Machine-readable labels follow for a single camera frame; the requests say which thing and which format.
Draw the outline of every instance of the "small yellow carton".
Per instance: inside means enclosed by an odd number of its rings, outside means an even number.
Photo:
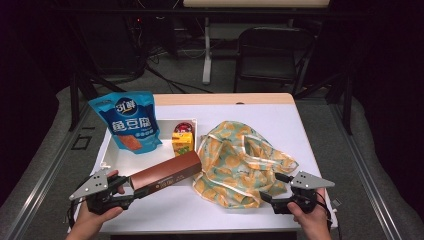
[[[193,133],[172,133],[172,147],[174,148],[175,156],[179,156],[189,151],[192,151],[193,146]]]

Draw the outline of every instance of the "orange patterned fabric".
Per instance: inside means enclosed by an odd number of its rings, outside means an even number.
[[[204,199],[225,208],[257,208],[259,191],[275,196],[286,191],[275,172],[290,173],[298,163],[274,149],[246,124],[225,121],[212,129],[198,150],[202,172],[194,189]]]

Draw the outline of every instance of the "black chair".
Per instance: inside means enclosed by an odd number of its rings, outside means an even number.
[[[315,37],[299,28],[255,27],[238,39],[233,92],[239,80],[292,84],[296,92],[305,57]]]

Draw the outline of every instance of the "floral cloth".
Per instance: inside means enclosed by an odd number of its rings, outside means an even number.
[[[224,121],[203,139],[198,150],[202,172],[193,187],[204,199],[225,208],[257,208],[259,191],[275,196],[286,192],[274,173],[290,173],[298,163],[274,149],[254,129]]]

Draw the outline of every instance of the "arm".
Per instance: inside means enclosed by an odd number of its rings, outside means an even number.
[[[317,192],[321,196],[325,196],[325,189],[317,189]],[[317,201],[324,203],[319,195],[317,195]],[[302,209],[294,202],[287,204],[288,209],[294,215],[293,220],[298,222],[305,232],[309,240],[328,240],[331,239],[330,232],[327,228],[327,214],[326,210],[317,205],[315,209],[305,214]]]
[[[112,171],[108,174],[108,176],[113,176],[118,174],[118,171]],[[119,193],[124,193],[123,187],[118,189]],[[74,227],[69,232],[66,237],[67,240],[78,239],[78,240],[88,240],[93,239],[97,233],[100,231],[103,223],[109,221],[119,214],[121,214],[124,210],[121,207],[115,207],[109,209],[102,215],[97,215],[95,213],[91,213],[88,211],[87,203],[81,203],[81,207],[78,213],[78,218],[75,221]]]

